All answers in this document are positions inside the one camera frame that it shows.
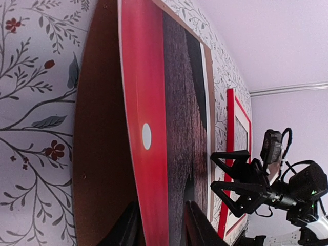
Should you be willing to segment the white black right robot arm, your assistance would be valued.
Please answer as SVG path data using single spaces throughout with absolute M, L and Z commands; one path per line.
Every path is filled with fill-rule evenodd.
M 286 219 L 299 227 L 296 235 L 282 242 L 263 236 L 250 245 L 327 245 L 327 214 L 319 214 L 321 197 L 327 194 L 327 175 L 311 160 L 304 161 L 306 168 L 296 173 L 289 182 L 269 176 L 260 160 L 248 163 L 247 150 L 214 152 L 211 161 L 219 166 L 231 182 L 214 181 L 211 190 L 222 200 L 235 217 L 253 214 L 263 204 L 286 211 Z

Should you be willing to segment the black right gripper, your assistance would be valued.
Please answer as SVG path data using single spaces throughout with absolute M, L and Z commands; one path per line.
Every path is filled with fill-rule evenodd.
M 252 214 L 262 204 L 277 209 L 295 207 L 297 199 L 291 196 L 288 184 L 280 180 L 270 184 L 260 160 L 254 158 L 248 164 L 250 157 L 248 150 L 213 152 L 210 156 L 211 161 L 229 177 L 240 179 L 240 182 L 214 181 L 210 185 L 211 190 L 224 202 L 234 216 L 241 217 L 243 214 Z M 238 198 L 233 200 L 230 195 L 226 194 L 226 191 L 233 191 Z

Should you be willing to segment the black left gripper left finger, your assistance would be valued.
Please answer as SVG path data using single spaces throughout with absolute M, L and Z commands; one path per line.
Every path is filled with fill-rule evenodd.
M 139 242 L 141 215 L 139 204 L 127 205 L 109 233 L 97 246 L 135 246 Z

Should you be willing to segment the red grey photo print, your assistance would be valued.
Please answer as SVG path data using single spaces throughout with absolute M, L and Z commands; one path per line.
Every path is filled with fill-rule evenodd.
M 127 126 L 146 245 L 186 245 L 208 207 L 207 48 L 162 1 L 119 1 Z

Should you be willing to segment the brown backing board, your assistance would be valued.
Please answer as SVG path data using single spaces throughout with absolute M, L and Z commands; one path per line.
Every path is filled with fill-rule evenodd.
M 192 30 L 194 13 L 190 2 L 162 2 Z M 79 245 L 99 244 L 127 205 L 132 201 L 139 204 L 127 126 L 118 3 L 99 1 L 96 6 L 78 84 L 73 196 Z M 214 177 L 210 153 L 215 147 L 215 103 L 211 51 L 202 42 L 208 56 L 206 105 L 211 130 L 208 207 L 204 212 L 209 215 L 212 208 L 209 185 Z

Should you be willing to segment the red wooden picture frame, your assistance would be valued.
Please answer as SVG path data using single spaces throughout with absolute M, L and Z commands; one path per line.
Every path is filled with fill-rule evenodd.
M 227 90 L 227 151 L 248 150 L 252 152 L 252 121 L 234 89 Z M 228 244 L 233 245 L 247 226 L 247 214 L 236 217 L 221 204 L 218 235 Z

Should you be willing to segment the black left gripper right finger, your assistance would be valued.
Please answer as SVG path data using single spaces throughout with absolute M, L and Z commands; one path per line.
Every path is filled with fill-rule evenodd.
M 214 230 L 206 215 L 194 201 L 187 201 L 184 208 L 186 245 L 228 246 Z

